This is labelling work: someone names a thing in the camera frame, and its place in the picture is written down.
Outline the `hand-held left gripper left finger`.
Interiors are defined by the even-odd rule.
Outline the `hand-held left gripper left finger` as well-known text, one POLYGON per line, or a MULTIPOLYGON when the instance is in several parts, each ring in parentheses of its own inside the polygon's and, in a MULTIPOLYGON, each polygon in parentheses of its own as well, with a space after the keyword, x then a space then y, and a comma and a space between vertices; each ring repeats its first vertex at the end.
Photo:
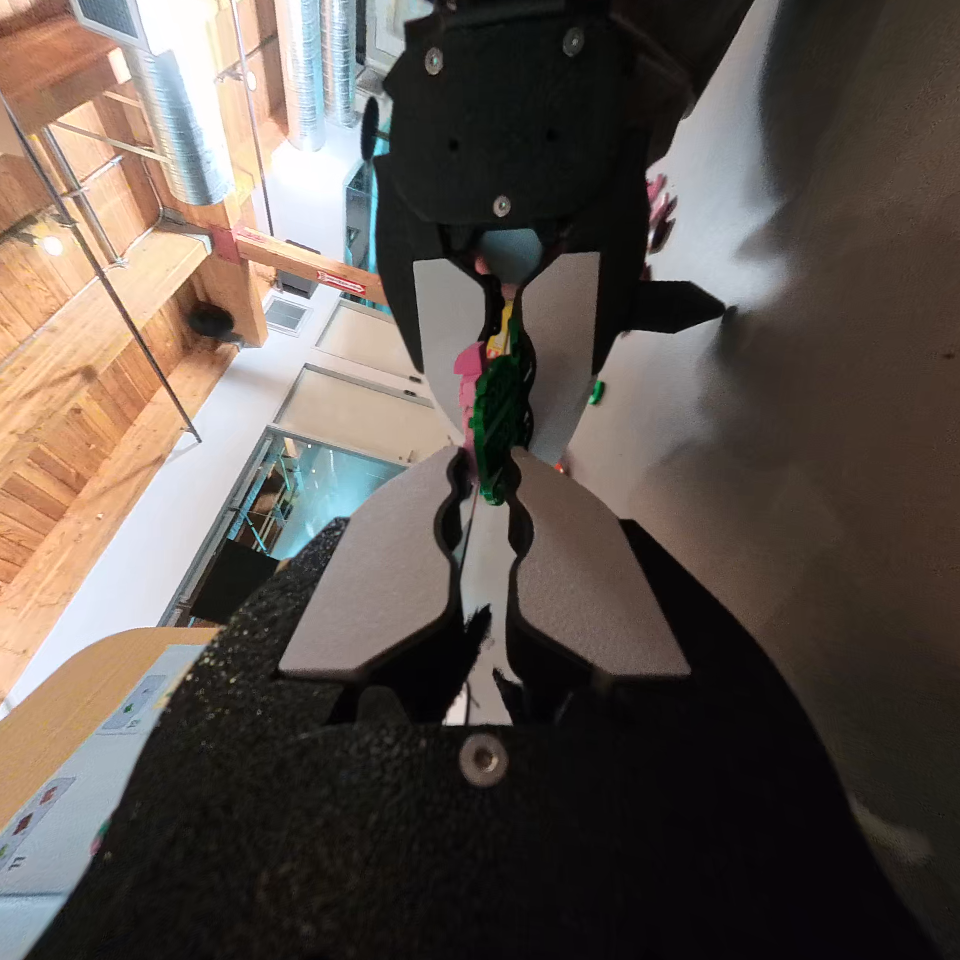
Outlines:
POLYGON ((448 445, 349 518, 278 664, 292 679, 360 683, 463 624, 464 450, 448 445))

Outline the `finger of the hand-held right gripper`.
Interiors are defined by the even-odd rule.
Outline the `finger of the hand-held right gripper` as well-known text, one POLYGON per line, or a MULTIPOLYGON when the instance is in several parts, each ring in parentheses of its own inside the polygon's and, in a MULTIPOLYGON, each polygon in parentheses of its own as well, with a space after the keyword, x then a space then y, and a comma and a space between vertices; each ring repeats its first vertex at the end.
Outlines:
POLYGON ((562 460, 594 390, 600 264, 597 251, 561 254, 520 294, 535 366, 529 451, 550 467, 562 460))
POLYGON ((423 373, 450 437, 462 441, 461 380, 454 366, 463 351, 490 335, 500 282, 448 258, 414 261, 413 276, 423 373))

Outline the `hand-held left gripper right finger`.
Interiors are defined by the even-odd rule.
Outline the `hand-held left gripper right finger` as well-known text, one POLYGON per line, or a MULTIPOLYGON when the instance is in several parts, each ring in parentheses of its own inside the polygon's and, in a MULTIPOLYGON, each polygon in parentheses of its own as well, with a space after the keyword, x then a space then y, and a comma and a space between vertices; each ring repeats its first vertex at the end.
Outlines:
POLYGON ((603 679, 681 679, 690 665, 618 517, 522 448, 510 601, 517 626, 603 679))

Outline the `green and pink lego build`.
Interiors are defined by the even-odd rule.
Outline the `green and pink lego build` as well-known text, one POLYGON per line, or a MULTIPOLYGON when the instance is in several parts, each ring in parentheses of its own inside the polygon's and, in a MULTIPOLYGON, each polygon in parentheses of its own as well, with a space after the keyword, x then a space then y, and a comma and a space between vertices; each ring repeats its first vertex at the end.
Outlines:
POLYGON ((486 359, 486 340, 475 342, 457 358, 464 446, 479 485, 491 506, 509 492, 507 465, 516 447, 528 449, 534 431, 530 395, 536 377, 536 354, 522 318, 511 315, 512 353, 486 359))

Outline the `pile of colourful lego bricks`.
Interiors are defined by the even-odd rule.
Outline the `pile of colourful lego bricks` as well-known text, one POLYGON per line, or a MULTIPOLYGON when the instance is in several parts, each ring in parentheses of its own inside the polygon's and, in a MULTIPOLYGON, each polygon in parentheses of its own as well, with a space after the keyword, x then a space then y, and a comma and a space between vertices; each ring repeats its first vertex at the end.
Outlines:
POLYGON ((669 193, 666 174, 660 173, 648 179, 646 186, 650 206, 647 254, 652 256, 666 246, 674 230, 678 198, 669 193))

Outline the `glass office window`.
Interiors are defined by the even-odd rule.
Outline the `glass office window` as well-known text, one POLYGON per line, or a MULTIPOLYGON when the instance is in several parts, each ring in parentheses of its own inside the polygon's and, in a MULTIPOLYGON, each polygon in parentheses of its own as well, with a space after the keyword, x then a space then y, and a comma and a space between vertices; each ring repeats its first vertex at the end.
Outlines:
POLYGON ((348 518, 371 494, 402 474, 391 463, 318 441, 264 429, 200 542, 159 625, 212 627, 188 613, 225 540, 279 560, 293 560, 330 522, 348 518))

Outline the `large paned window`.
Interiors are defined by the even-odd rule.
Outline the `large paned window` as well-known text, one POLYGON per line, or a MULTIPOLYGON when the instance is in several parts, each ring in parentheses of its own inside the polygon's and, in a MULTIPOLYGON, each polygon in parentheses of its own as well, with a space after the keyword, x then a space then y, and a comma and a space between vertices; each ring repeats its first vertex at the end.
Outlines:
POLYGON ((343 191, 344 263, 378 273, 378 180, 374 162, 362 162, 343 191))

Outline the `black round fixture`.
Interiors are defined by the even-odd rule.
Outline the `black round fixture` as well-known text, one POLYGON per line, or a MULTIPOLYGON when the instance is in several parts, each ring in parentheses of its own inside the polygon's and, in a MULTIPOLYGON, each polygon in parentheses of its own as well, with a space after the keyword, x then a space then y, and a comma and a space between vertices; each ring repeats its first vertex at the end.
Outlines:
POLYGON ((361 118, 359 146, 361 158, 365 164, 371 164, 378 155, 378 149, 390 142, 390 134, 381 129, 379 101, 375 95, 366 99, 361 118))

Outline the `black monitor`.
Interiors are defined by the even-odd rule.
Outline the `black monitor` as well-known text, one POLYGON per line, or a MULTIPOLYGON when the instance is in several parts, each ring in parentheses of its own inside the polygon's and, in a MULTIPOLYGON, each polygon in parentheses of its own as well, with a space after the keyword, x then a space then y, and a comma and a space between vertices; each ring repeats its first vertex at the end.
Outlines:
POLYGON ((226 539, 188 607, 192 618, 226 625, 277 571, 280 561, 233 539, 226 539))

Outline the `black dome ceiling speaker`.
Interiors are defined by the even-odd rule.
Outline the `black dome ceiling speaker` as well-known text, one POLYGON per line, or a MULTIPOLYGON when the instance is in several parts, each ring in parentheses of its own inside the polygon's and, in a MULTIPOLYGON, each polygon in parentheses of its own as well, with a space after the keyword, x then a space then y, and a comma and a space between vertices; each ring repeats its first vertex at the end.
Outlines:
POLYGON ((198 336, 224 343, 234 343, 237 339, 234 316, 214 303, 195 302, 187 313, 186 322, 198 336))

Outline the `tan box with white label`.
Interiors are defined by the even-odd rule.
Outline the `tan box with white label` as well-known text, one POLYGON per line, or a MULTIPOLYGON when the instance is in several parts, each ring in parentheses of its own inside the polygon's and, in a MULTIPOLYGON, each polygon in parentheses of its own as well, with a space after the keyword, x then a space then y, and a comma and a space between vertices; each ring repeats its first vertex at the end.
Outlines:
POLYGON ((2 901, 64 898, 216 628, 140 628, 69 658, 1 726, 2 901))

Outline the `white ceiling air diffuser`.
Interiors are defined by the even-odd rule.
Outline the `white ceiling air diffuser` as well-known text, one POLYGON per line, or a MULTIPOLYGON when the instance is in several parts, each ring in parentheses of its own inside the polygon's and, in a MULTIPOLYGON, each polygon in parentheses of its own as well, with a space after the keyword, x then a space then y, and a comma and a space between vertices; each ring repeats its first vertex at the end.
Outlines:
POLYGON ((152 52, 138 1, 70 1, 78 24, 120 46, 152 52))

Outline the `frosted glass wall panel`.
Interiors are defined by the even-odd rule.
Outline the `frosted glass wall panel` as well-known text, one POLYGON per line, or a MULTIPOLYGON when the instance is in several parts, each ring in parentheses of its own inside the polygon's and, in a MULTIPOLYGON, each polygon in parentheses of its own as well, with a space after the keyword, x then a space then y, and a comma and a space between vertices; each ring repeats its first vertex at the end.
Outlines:
POLYGON ((287 436, 394 464, 414 464, 459 444, 428 397, 315 365, 301 368, 272 425, 287 436))
POLYGON ((394 377, 419 376, 393 318, 346 299, 338 300, 315 349, 394 377))

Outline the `white wall vent grille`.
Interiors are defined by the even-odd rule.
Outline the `white wall vent grille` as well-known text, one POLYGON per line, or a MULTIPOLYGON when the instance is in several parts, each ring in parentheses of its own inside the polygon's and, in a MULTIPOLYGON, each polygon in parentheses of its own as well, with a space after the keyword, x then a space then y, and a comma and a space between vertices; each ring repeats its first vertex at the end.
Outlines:
POLYGON ((307 303, 278 295, 270 296, 263 309, 269 330, 292 337, 300 336, 313 312, 307 303))

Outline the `silver ventilation duct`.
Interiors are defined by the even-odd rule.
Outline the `silver ventilation duct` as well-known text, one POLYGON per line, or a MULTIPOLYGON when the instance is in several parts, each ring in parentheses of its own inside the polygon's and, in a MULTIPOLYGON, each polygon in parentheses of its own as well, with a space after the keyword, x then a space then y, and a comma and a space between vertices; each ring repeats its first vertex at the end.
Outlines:
POLYGON ((288 139, 304 153, 326 143, 319 1, 275 1, 288 139))
POLYGON ((182 39, 161 54, 122 51, 174 198, 193 207, 222 203, 235 180, 207 44, 182 39))
POLYGON ((319 2, 320 53, 325 119, 350 129, 357 123, 356 2, 319 2))

